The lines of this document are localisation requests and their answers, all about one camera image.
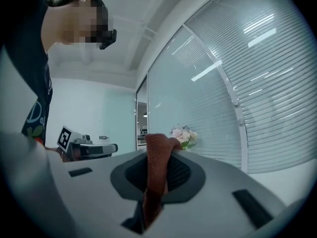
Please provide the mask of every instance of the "doorway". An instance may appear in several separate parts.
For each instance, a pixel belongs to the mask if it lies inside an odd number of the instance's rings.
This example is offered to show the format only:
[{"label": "doorway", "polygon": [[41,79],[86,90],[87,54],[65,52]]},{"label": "doorway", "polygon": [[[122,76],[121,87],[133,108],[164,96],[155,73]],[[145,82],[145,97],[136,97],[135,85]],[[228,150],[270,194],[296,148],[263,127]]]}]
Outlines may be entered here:
[{"label": "doorway", "polygon": [[148,88],[147,79],[137,92],[137,150],[146,148],[145,136],[148,134]]}]

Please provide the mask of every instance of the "window blinds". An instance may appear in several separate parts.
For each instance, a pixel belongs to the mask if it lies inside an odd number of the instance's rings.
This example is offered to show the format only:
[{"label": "window blinds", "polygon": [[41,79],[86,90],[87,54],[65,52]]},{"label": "window blinds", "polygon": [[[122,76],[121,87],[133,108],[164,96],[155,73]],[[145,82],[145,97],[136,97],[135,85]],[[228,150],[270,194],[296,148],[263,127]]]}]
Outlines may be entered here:
[{"label": "window blinds", "polygon": [[198,134],[191,152],[241,168],[237,117],[215,67],[194,36],[181,28],[149,70],[150,133],[170,136],[173,126],[186,124]]},{"label": "window blinds", "polygon": [[186,25],[207,45],[239,98],[248,172],[316,157],[316,40],[290,0],[211,0]]}]

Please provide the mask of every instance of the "dark t-shirt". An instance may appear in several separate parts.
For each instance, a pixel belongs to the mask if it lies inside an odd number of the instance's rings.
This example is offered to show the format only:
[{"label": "dark t-shirt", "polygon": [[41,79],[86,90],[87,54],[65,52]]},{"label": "dark t-shirt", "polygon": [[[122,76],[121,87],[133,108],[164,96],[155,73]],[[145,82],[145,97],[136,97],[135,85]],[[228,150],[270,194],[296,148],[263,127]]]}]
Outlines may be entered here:
[{"label": "dark t-shirt", "polygon": [[45,145],[46,125],[52,99],[48,56],[42,44],[41,30],[48,6],[36,0],[15,26],[5,43],[12,63],[24,81],[38,96],[25,121],[22,133]]}]

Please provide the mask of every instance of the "black mesh grille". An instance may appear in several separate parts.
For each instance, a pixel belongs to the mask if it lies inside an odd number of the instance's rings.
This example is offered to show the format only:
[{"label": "black mesh grille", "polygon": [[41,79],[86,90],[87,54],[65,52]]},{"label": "black mesh grille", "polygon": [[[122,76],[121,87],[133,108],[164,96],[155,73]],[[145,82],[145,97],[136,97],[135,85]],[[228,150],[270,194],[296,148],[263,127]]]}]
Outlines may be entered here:
[{"label": "black mesh grille", "polygon": [[170,157],[167,164],[167,186],[172,191],[188,181],[190,168],[174,157]]},{"label": "black mesh grille", "polygon": [[[190,175],[190,168],[180,160],[171,156],[167,164],[168,191],[172,191],[187,182]],[[130,183],[144,192],[147,188],[148,159],[144,158],[138,163],[128,167],[125,171],[125,177]]]},{"label": "black mesh grille", "polygon": [[138,163],[128,167],[125,171],[125,177],[139,190],[144,192],[147,188],[148,158],[144,158]]}]

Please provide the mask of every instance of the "flower bouquet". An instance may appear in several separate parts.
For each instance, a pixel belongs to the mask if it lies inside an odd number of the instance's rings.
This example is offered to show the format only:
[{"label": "flower bouquet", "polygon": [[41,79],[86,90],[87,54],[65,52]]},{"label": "flower bouquet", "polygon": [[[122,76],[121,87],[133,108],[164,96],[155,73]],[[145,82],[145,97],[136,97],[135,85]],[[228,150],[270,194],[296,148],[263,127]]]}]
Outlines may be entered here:
[{"label": "flower bouquet", "polygon": [[193,132],[187,125],[177,125],[171,129],[169,134],[182,144],[184,151],[196,145],[197,133]]}]

